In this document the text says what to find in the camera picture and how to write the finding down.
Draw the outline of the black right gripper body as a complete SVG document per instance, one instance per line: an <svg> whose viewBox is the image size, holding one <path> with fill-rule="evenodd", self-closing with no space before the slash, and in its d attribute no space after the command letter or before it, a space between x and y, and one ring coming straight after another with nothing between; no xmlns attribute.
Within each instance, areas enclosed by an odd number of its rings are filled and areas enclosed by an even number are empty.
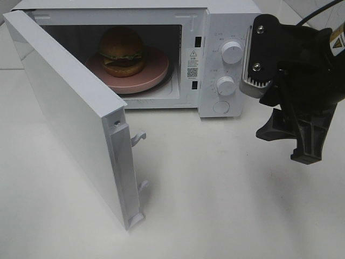
<svg viewBox="0 0 345 259"><path fill-rule="evenodd" d="M312 29L279 23L277 69L260 103L322 109L344 100L344 25Z"/></svg>

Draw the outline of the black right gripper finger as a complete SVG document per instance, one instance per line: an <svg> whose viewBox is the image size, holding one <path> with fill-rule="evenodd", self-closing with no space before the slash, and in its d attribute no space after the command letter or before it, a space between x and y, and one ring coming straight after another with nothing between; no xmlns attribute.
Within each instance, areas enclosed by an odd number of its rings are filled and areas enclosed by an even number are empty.
<svg viewBox="0 0 345 259"><path fill-rule="evenodd" d="M256 131L256 137L265 141L296 138L291 122L282 110L276 108L267 123Z"/></svg>
<svg viewBox="0 0 345 259"><path fill-rule="evenodd" d="M313 164L322 160L323 144L337 105L323 109L302 108L293 106L293 129L296 138L296 149L291 159Z"/></svg>

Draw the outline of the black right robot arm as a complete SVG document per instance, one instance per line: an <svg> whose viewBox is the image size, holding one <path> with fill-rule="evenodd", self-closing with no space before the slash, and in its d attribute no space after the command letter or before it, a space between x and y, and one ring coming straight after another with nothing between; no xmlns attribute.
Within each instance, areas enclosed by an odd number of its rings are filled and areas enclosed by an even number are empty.
<svg viewBox="0 0 345 259"><path fill-rule="evenodd" d="M295 139L291 159L318 162L337 104L344 99L344 27L316 30L263 15L253 28L248 74L261 87L260 103L273 108L256 136Z"/></svg>

